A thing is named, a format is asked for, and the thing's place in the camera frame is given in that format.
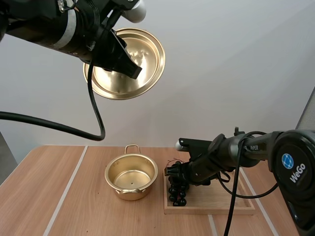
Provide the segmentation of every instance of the wooden tray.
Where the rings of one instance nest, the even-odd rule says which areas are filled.
[[[231,180],[225,185],[231,190],[234,180],[234,172],[229,173]],[[170,183],[168,177],[164,176],[164,214],[206,214],[206,215],[228,215],[231,195],[226,192],[217,179],[211,181],[209,186],[191,185],[187,191],[185,199],[186,206],[173,206],[168,199],[168,188]],[[242,181],[239,179],[237,193],[248,195]],[[235,215],[253,215],[255,207],[251,199],[236,198],[233,214]]]

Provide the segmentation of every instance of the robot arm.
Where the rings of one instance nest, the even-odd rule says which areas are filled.
[[[245,138],[246,134],[236,129],[234,137],[220,134],[212,142],[179,139],[176,149],[188,151],[190,160],[165,168],[164,174],[189,184],[209,185],[219,172],[237,167],[240,153],[239,163],[243,167],[267,160],[299,234],[315,235],[315,132],[258,133],[261,136]]]
[[[6,32],[136,79],[141,67],[112,27],[120,16],[140,22],[145,15],[142,0],[0,0],[0,40]]]

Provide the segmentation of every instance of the metal lid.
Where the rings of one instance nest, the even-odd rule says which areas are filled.
[[[93,68],[92,85],[97,94],[115,100],[137,97],[156,84],[165,67],[165,51],[161,43],[150,33],[141,29],[119,29],[117,35],[126,44],[131,59],[142,68],[138,78],[132,79],[122,73]],[[83,65],[87,80],[89,65]]]

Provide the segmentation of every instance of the table surface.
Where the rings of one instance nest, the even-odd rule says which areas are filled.
[[[156,161],[159,176],[148,196],[127,202],[115,196],[104,178],[106,165],[124,153],[123,147],[34,149],[0,186],[0,235],[223,235],[226,215],[163,213],[162,170],[168,160],[187,161],[189,155],[161,147],[141,152]],[[264,162],[241,173],[248,192],[261,193],[275,183]],[[255,215],[233,217],[230,236],[298,235],[278,189],[253,204]]]

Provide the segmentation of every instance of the pot rim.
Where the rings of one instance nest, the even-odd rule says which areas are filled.
[[[116,158],[114,158],[113,160],[111,160],[107,166],[106,166],[106,169],[105,169],[105,179],[107,181],[107,183],[114,189],[118,190],[118,191],[122,191],[122,190],[126,190],[124,188],[120,188],[118,186],[116,186],[112,181],[109,180],[109,176],[108,176],[108,172],[109,172],[109,168],[114,164],[114,162],[118,161],[119,159],[123,158],[123,157],[127,157],[127,156],[141,156],[147,160],[149,160],[151,162],[151,164],[153,165],[154,167],[154,176],[153,178],[150,180],[149,183],[147,183],[146,185],[143,185],[142,187],[140,188],[136,188],[136,189],[139,189],[139,190],[144,190],[146,189],[147,187],[149,187],[150,185],[153,184],[153,182],[156,180],[156,178],[158,177],[158,165],[156,164],[156,162],[151,159],[150,157],[146,156],[146,155],[143,155],[143,154],[139,154],[139,153],[127,153],[127,154],[123,154],[123,155],[120,155]]]

